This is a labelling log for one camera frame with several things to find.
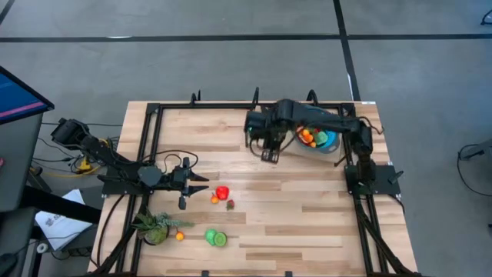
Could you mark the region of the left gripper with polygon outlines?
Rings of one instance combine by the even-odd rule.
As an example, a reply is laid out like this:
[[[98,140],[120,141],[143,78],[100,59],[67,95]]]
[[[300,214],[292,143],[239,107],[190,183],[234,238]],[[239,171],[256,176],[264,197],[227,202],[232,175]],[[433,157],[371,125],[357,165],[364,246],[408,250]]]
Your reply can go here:
[[[171,189],[176,191],[181,191],[181,195],[179,197],[178,207],[180,210],[186,209],[186,198],[189,198],[191,195],[196,192],[203,191],[208,189],[208,185],[201,186],[186,186],[187,180],[195,181],[195,182],[208,182],[209,179],[195,174],[191,170],[190,160],[188,157],[183,158],[182,166],[176,166],[171,172]]]

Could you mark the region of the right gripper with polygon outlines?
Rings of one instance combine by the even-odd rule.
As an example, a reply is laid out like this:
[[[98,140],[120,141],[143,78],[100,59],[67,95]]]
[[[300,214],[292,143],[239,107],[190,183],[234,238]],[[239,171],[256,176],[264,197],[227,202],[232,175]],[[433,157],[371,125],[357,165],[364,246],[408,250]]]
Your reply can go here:
[[[251,139],[263,139],[261,160],[277,163],[282,143],[287,134],[287,126],[284,122],[273,118],[269,111],[248,111],[244,122],[244,132]]]

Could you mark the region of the blue collapsible bowl grey rim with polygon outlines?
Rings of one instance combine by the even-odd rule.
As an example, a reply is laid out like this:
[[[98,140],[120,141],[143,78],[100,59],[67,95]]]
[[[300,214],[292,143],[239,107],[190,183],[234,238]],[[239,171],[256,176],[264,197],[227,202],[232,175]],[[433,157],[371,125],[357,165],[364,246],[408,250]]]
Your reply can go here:
[[[324,123],[325,119],[333,120],[334,116],[337,117],[337,115],[330,110],[314,107],[312,105],[308,105],[306,109],[308,110],[310,118],[306,125],[299,125],[295,130],[295,143],[303,150],[315,151],[323,154],[336,152],[340,145],[340,134],[338,132],[328,130],[327,128],[321,128],[320,124]],[[310,135],[313,135],[315,132],[324,131],[328,134],[329,139],[324,145],[317,145],[316,148],[312,148],[309,146],[310,143],[305,140],[305,136],[302,135],[303,129],[307,129],[310,132]]]

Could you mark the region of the black metal shelf stand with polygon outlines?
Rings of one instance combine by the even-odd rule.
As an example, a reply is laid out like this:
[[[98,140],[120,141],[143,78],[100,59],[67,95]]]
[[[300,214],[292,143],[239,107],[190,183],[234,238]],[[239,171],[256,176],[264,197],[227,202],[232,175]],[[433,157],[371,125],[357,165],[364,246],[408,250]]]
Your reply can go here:
[[[250,111],[254,111],[259,103],[259,90],[260,89],[258,87],[256,87],[254,90],[254,96],[249,108]],[[245,146],[249,147],[249,142],[248,142],[249,134],[248,134],[247,124],[244,124],[244,138],[245,138]]]

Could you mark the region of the potted succulent plant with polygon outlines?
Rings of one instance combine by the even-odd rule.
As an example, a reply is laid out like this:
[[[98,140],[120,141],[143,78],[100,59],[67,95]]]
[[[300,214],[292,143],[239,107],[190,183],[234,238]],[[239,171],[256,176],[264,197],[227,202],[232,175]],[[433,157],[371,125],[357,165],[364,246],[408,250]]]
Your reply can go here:
[[[147,210],[144,213],[138,213],[131,226],[137,232],[137,236],[149,245],[160,245],[168,238],[172,228],[193,227],[194,223],[174,219],[166,212],[152,214]]]

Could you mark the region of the black desk beam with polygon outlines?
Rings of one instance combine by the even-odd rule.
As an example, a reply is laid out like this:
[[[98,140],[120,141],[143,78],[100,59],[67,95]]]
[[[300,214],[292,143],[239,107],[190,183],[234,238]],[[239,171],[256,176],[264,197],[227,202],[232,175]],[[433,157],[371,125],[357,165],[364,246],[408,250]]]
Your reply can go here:
[[[76,219],[92,224],[98,223],[101,216],[100,209],[67,200],[30,186],[24,188],[19,207],[32,207],[39,211],[63,215],[70,219]]]

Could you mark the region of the white paper sheets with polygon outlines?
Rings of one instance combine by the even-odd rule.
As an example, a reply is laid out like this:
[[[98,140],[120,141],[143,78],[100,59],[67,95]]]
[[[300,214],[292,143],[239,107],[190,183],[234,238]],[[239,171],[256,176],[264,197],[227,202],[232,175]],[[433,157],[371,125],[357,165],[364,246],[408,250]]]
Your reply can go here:
[[[85,205],[80,189],[72,189],[60,197]],[[63,215],[39,210],[35,215],[35,221],[48,240],[48,244],[55,251],[65,247],[69,242],[93,225],[89,222],[70,219]]]

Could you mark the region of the grey desk cabinet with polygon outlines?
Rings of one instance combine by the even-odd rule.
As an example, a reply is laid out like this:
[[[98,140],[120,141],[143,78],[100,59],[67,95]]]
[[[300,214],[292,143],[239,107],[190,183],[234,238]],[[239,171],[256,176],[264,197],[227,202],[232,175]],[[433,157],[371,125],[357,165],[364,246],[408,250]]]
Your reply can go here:
[[[0,212],[19,207],[34,155],[42,115],[0,125]]]

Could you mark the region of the monitor with blue screen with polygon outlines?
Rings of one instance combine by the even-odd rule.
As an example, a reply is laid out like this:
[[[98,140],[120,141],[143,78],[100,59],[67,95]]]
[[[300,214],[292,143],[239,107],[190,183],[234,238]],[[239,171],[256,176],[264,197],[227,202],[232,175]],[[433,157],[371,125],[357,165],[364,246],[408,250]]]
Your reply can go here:
[[[0,66],[0,125],[55,109],[55,105]]]

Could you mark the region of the grey floor stand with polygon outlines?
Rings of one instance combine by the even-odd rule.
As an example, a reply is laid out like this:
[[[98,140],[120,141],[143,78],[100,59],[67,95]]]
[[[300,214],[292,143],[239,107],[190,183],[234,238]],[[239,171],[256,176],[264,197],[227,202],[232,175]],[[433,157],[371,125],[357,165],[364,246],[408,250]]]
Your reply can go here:
[[[492,138],[479,144],[465,145],[458,154],[460,160],[469,160],[479,155],[485,155],[492,161]]]

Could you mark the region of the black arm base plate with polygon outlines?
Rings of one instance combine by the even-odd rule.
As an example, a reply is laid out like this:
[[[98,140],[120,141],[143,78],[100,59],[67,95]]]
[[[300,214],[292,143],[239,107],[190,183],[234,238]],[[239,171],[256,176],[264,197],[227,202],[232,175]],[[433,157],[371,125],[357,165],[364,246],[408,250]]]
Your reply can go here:
[[[350,194],[399,195],[401,193],[398,179],[404,172],[396,172],[392,165],[376,165],[375,180],[362,181],[359,179],[356,165],[346,165],[344,173]]]
[[[104,195],[149,195],[153,189],[142,185],[140,182],[123,179],[110,175],[98,175],[97,178],[103,182],[102,193]]]

